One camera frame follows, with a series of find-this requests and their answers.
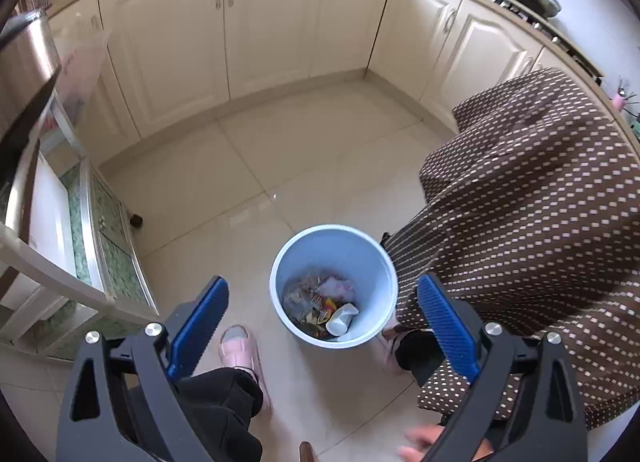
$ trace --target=baseboard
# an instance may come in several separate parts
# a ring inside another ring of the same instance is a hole
[[[449,128],[444,122],[442,122],[437,116],[428,111],[428,109],[422,106],[418,101],[402,92],[402,90],[391,84],[383,77],[380,77],[373,70],[367,70],[365,81],[369,81],[370,83],[374,84],[386,95],[395,99],[398,103],[404,106],[404,108],[409,110],[417,118],[422,119],[424,123],[438,136],[443,137],[446,140],[451,140],[459,133],[454,129]]]
[[[364,68],[359,68],[357,70],[349,70],[347,72],[336,72],[325,76],[303,79],[286,85],[261,90],[260,92],[255,92],[253,94],[243,96],[242,98],[231,100],[223,105],[215,106],[214,108],[205,110],[193,117],[176,122],[175,124],[172,124],[171,126],[164,128],[147,138],[143,138],[133,146],[103,162],[100,165],[100,171],[104,176],[108,177],[110,173],[119,170],[140,155],[143,155],[158,146],[162,146],[169,140],[197,130],[206,124],[209,124],[211,121],[231,116],[242,110],[252,108],[253,106],[257,106],[280,97],[304,92],[305,90],[324,87],[344,81],[363,79],[366,71],[367,70]]]

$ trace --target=trash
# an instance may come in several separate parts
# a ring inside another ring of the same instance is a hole
[[[329,339],[331,334],[326,324],[340,308],[353,302],[355,296],[355,289],[349,280],[341,280],[327,271],[311,270],[285,284],[282,307],[300,330],[317,339]]]
[[[355,301],[356,291],[349,280],[338,280],[334,276],[329,276],[316,292],[325,298],[331,298],[338,303]]]
[[[346,303],[342,305],[336,312],[334,312],[331,319],[326,322],[326,331],[332,336],[344,336],[349,329],[349,324],[351,323],[353,316],[356,316],[359,313],[360,311],[353,303]]]

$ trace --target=pink slipper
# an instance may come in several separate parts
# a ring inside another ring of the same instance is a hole
[[[232,337],[225,340],[225,335],[232,328],[241,328],[244,331],[246,337]],[[262,374],[262,367],[260,366],[260,357],[258,356],[258,346],[255,342],[254,336],[242,325],[233,325],[225,330],[222,334],[222,339],[218,346],[218,353],[220,354],[220,360],[222,366],[228,368],[246,368],[247,371],[253,372],[258,385],[262,390],[262,410],[263,412],[271,409],[271,399],[267,392],[267,386],[264,383],[264,376]]]
[[[396,350],[400,346],[400,341],[406,336],[411,330],[404,331],[402,327],[393,327],[384,329],[378,338],[380,342],[385,346],[385,359],[382,363],[382,369],[391,375],[400,375],[405,374],[406,371],[400,367],[398,361],[396,361]]]

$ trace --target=metal screw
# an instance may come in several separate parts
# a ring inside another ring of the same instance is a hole
[[[159,323],[149,323],[145,327],[145,334],[149,337],[159,336],[162,332],[162,325]]]
[[[502,325],[500,325],[500,323],[491,321],[484,325],[484,331],[489,334],[489,336],[499,336],[500,334],[502,334]]]
[[[562,338],[558,332],[549,332],[549,334],[546,335],[546,340],[552,345],[559,345]]]
[[[100,333],[96,330],[91,330],[90,332],[86,333],[86,336],[84,336],[84,340],[90,345],[93,345],[100,340]]]

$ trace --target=metal container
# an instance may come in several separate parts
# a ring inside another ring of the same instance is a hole
[[[0,187],[30,142],[59,72],[60,58],[44,12],[9,19],[0,32]]]

